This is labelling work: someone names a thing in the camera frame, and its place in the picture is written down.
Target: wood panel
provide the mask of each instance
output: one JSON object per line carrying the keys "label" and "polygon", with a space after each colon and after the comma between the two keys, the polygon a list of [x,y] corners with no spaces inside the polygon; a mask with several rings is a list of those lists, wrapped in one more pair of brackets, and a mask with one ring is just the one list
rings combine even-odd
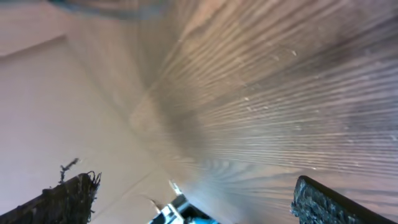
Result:
{"label": "wood panel", "polygon": [[143,90],[129,122],[223,223],[298,223],[303,174],[398,222],[397,8],[170,1],[120,28]]}

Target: wooden surface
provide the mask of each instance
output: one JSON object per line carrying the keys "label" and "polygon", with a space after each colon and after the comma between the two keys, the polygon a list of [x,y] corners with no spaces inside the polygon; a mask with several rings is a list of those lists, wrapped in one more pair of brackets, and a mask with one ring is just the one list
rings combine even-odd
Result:
{"label": "wooden surface", "polygon": [[223,223],[298,223],[308,175],[398,222],[398,2],[170,1],[70,42],[148,151]]}

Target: wood grain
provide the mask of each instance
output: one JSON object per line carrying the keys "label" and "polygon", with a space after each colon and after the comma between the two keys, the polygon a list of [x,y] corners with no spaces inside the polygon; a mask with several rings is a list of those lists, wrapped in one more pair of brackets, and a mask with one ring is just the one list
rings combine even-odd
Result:
{"label": "wood grain", "polygon": [[120,77],[140,89],[123,94],[126,120],[221,222],[298,223],[289,205],[303,174],[398,222],[397,9],[171,1],[103,40],[124,40],[114,69],[134,64]]}

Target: wooden plank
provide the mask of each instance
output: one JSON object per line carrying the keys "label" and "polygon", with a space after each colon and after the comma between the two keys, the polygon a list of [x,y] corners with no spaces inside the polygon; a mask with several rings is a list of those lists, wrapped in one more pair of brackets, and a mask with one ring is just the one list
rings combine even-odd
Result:
{"label": "wooden plank", "polygon": [[129,122],[224,223],[298,223],[300,175],[398,222],[397,8],[172,1],[125,22],[144,86]]}

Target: white wall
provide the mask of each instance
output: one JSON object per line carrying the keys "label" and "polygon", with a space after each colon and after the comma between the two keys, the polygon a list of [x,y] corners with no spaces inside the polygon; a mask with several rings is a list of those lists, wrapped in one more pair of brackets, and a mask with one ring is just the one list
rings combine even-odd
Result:
{"label": "white wall", "polygon": [[[65,39],[0,58],[0,213],[56,186],[60,165],[75,157],[83,161],[67,178],[90,170],[103,173],[94,218],[123,220],[130,214],[119,214],[118,207],[129,210],[138,203],[143,206],[136,212],[149,221],[154,212],[142,198],[119,202],[126,195],[143,194],[135,193],[137,184],[152,188],[144,192],[148,197],[165,190],[171,195],[165,173],[103,100]],[[153,175],[158,178],[148,182]],[[163,187],[154,187],[159,183]]]}

